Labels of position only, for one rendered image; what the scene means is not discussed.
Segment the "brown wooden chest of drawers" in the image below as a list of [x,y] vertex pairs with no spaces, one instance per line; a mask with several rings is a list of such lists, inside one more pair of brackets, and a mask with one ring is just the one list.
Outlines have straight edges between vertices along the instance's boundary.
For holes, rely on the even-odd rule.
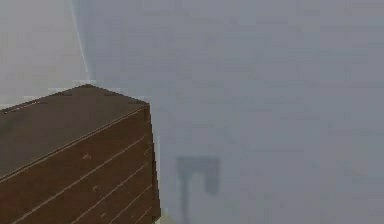
[[85,84],[0,110],[0,224],[156,224],[149,103]]

